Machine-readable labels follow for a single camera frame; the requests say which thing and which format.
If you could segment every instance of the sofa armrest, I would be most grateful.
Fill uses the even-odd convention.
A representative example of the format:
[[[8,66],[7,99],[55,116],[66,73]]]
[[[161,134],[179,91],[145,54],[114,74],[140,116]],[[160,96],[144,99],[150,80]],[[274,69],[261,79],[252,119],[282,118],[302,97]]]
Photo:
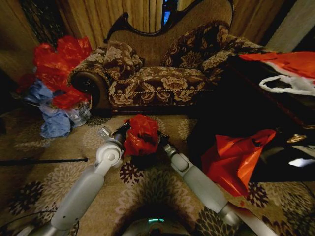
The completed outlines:
[[[80,71],[71,76],[72,85],[80,92],[90,94],[92,108],[111,109],[108,96],[108,85],[104,78],[92,72]]]

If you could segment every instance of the white plastic bag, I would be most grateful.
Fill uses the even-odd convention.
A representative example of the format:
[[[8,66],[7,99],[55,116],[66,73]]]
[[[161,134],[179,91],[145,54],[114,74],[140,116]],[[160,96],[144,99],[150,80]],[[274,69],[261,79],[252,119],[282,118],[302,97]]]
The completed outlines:
[[[273,81],[279,79],[282,82],[290,84],[290,88],[279,88],[274,87],[270,88],[266,85],[266,82]],[[312,83],[312,79],[307,79],[304,77],[289,77],[285,75],[278,75],[274,77],[269,77],[267,79],[262,80],[259,83],[259,86],[268,92],[282,93],[288,92],[299,95],[309,95],[315,96],[315,85]]]

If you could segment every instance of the throw pillow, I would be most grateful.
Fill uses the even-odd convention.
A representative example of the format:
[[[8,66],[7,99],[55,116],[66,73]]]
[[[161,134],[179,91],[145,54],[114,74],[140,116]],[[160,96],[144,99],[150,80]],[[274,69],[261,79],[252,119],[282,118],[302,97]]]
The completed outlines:
[[[103,68],[114,80],[125,80],[139,71],[144,59],[127,44],[109,41]]]
[[[162,65],[196,69],[221,49],[227,35],[228,25],[225,22],[203,24],[175,40],[166,52]]]

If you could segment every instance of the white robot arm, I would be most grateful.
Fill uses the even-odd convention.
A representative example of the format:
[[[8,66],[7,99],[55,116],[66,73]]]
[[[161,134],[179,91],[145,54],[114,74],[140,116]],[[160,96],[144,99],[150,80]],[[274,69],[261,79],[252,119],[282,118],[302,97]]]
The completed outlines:
[[[176,148],[167,141],[167,135],[160,132],[160,139],[165,152],[171,159],[173,169],[182,176],[184,182],[208,209],[213,210],[231,226],[245,222],[252,230],[250,235],[277,236],[249,210],[229,203],[215,183],[194,166],[185,155],[177,152]]]
[[[121,164],[121,156],[124,153],[123,143],[129,128],[130,125],[127,122],[112,135],[106,127],[99,131],[99,135],[105,139],[106,143],[97,150],[95,164],[89,166],[81,174],[62,200],[52,220],[43,227],[31,231],[30,236],[65,236],[68,234],[72,226],[85,214],[100,191],[104,184],[104,176],[109,168]],[[232,226],[244,221],[255,232],[251,235],[276,236],[250,211],[229,203],[215,183],[168,143],[168,136],[160,133],[160,142],[170,157],[174,170],[182,176],[185,183],[207,208],[216,212],[226,223]]]
[[[66,236],[73,225],[82,218],[104,184],[104,177],[112,166],[121,164],[126,132],[125,123],[113,135],[106,127],[99,135],[106,141],[96,152],[96,162],[81,174],[62,200],[51,221],[32,231],[30,236]]]

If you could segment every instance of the rug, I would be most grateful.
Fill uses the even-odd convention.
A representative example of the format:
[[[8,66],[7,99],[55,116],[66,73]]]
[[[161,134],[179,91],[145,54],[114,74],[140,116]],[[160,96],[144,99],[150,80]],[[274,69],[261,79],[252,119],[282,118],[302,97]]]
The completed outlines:
[[[97,131],[104,125],[116,130],[131,116],[92,117],[67,137],[40,137],[40,113],[18,109],[1,116],[6,134],[0,135],[0,160],[69,160],[87,162],[0,166],[0,235],[16,235],[26,225],[39,226],[51,219],[62,198],[82,171],[95,162],[103,144]],[[185,115],[150,116],[180,152],[188,154],[186,138],[196,120]],[[233,204],[249,209],[281,236],[315,235],[315,182],[250,183],[249,195],[233,197]],[[111,168],[105,184],[83,218],[69,235],[121,235],[134,216],[155,212],[177,217],[192,235],[234,235],[207,209],[171,168],[161,148],[154,165],[137,168],[125,156]]]

